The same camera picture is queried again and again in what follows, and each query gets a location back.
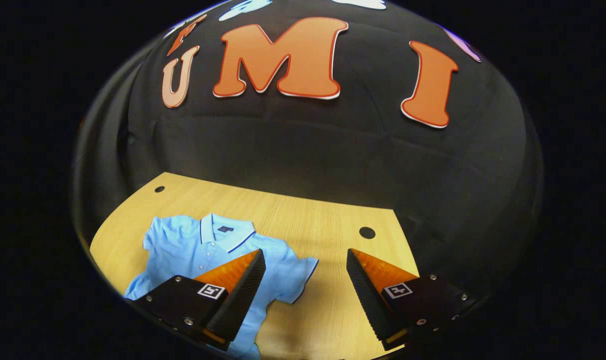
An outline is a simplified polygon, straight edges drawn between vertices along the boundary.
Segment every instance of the black fabric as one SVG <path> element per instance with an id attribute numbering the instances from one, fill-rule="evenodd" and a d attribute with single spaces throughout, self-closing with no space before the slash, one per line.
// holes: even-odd
<path id="1" fill-rule="evenodd" d="M 482 59 L 477 63 L 435 23 L 387 6 L 373 12 L 325 0 L 283 1 L 219 22 L 227 11 L 221 7 L 209 11 L 170 56 L 180 29 L 147 47 L 146 55 L 137 54 L 130 62 L 138 68 L 124 66 L 121 73 L 129 76 L 118 73 L 104 89 L 122 95 L 99 96 L 81 130 L 81 139 L 97 139 L 79 142 L 76 155 L 77 162 L 91 164 L 77 166 L 74 178 L 74 219 L 86 243 L 129 194 L 169 172 L 393 209 L 421 273 L 442 274 L 462 289 L 488 295 L 532 236 L 527 230 L 536 221 L 543 186 L 536 132 L 518 94 L 482 53 L 472 48 Z M 242 67 L 245 93 L 212 94 L 225 32 L 258 23 L 275 41 L 298 19 L 321 13 L 349 24 L 335 43 L 340 96 L 280 94 L 276 82 L 289 62 L 264 93 L 253 89 Z M 458 65 L 445 129 L 417 123 L 400 110 L 418 75 L 409 41 L 428 44 Z M 200 48 L 187 96 L 170 109 L 162 102 L 163 68 L 193 46 Z M 177 65 L 173 89 L 179 77 Z"/>
<path id="2" fill-rule="evenodd" d="M 158 319 L 146 319 L 109 286 L 79 246 L 63 191 L 79 121 L 101 85 L 147 39 L 207 6 L 0 2 L 0 359 L 215 358 L 154 325 Z M 599 76 L 606 76 L 606 6 L 405 7 L 483 50 L 517 89 L 540 135 L 545 191 L 536 237 L 495 296 L 442 343 L 411 344 L 401 358 L 606 354 L 606 79 Z M 433 231 L 421 218 L 398 218 L 415 234 Z"/>

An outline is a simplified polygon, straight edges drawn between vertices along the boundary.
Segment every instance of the wooden table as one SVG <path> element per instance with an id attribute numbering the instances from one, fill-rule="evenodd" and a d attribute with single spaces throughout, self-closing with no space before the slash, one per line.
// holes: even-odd
<path id="1" fill-rule="evenodd" d="M 157 187 L 165 187 L 155 192 Z M 256 344 L 264 360 L 370 360 L 390 351 L 374 335 L 345 269 L 354 248 L 419 276 L 391 209 L 346 205 L 243 189 L 162 173 L 114 210 L 97 231 L 90 253 L 121 294 L 143 272 L 143 238 L 154 217 L 214 213 L 252 221 L 257 233 L 283 239 L 299 258 L 319 259 L 293 305 L 274 301 Z M 366 239 L 360 228 L 372 228 Z"/>

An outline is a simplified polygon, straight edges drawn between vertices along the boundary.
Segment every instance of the orange letter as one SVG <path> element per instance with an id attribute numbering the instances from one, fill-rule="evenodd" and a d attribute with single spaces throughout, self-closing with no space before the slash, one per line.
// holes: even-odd
<path id="1" fill-rule="evenodd" d="M 445 128 L 450 121 L 445 105 L 452 71 L 458 71 L 459 66 L 441 51 L 424 43 L 410 41 L 410 47 L 419 55 L 419 77 L 412 96 L 401 103 L 401 111 L 419 123 Z"/>
<path id="2" fill-rule="evenodd" d="M 175 108 L 181 105 L 187 95 L 187 86 L 190 83 L 190 68 L 192 68 L 192 59 L 199 50 L 198 46 L 195 46 L 187 50 L 182 56 L 182 67 L 181 67 L 181 80 L 179 81 L 179 88 L 176 92 L 172 91 L 172 75 L 175 72 L 175 65 L 179 62 L 179 59 L 173 59 L 168 62 L 163 68 L 163 103 L 168 108 Z"/>
<path id="3" fill-rule="evenodd" d="M 223 34 L 225 55 L 214 85 L 217 98 L 239 96 L 246 82 L 239 79 L 241 63 L 257 92 L 266 91 L 286 59 L 287 73 L 278 81 L 281 94 L 333 99 L 341 87 L 332 78 L 335 42 L 346 30 L 345 21 L 326 17 L 303 18 L 272 43 L 259 25 L 237 27 Z"/>
<path id="4" fill-rule="evenodd" d="M 200 18 L 197 18 L 196 20 L 194 20 L 193 23 L 191 23 L 188 27 L 185 27 L 183 30 L 181 30 L 181 32 L 179 32 L 178 36 L 176 37 L 174 43 L 172 44 L 172 47 L 170 48 L 170 50 L 167 52 L 168 57 L 170 56 L 171 53 L 175 52 L 175 50 L 177 50 L 177 48 L 179 46 L 181 46 L 181 44 L 183 43 L 183 39 L 188 36 L 192 30 L 194 29 L 194 27 L 196 27 L 196 25 L 198 23 L 200 23 L 201 21 L 203 21 L 203 19 L 205 19 L 205 17 L 207 16 L 207 14 L 204 14 L 203 16 L 201 16 Z"/>

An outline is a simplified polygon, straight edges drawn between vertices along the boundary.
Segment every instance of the light blue polo shirt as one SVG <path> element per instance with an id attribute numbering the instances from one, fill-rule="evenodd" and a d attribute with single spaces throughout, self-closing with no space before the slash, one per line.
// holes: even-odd
<path id="1" fill-rule="evenodd" d="M 265 273 L 250 309 L 227 353 L 243 360 L 261 358 L 255 338 L 265 319 L 266 309 L 274 300 L 293 304 L 317 268 L 319 260 L 298 259 L 288 244 L 258 234 L 252 221 L 239 221 L 209 214 L 201 220 L 189 216 L 157 218 L 143 239 L 149 251 L 147 268 L 132 280 L 125 297 L 137 300 L 170 277 L 187 278 L 262 249 Z"/>

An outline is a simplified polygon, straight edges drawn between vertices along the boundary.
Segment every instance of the letter m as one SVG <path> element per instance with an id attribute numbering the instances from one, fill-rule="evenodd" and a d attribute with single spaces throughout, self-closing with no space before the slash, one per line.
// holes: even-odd
<path id="1" fill-rule="evenodd" d="M 347 22 L 335 18 L 308 17 L 294 23 L 275 42 L 259 25 L 230 30 L 221 37 L 225 55 L 212 92 L 217 98 L 243 94 L 246 82 L 239 77 L 241 64 L 254 89 L 264 92 L 288 60 L 287 73 L 277 82 L 278 91 L 287 96 L 336 98 L 341 87 L 332 78 L 335 43 L 347 28 Z"/>

